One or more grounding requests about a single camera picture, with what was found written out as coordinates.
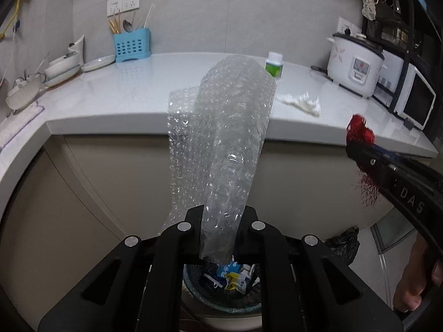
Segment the person's right hand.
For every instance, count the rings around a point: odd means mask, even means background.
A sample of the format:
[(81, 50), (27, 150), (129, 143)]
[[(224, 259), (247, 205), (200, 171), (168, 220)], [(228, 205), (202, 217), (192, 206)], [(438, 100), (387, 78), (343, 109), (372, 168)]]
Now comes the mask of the person's right hand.
[(424, 254), (427, 247), (423, 237), (417, 234), (408, 264), (403, 271), (393, 297), (394, 307), (403, 313), (415, 311), (421, 305), (421, 294), (426, 288), (428, 278), (424, 269)]

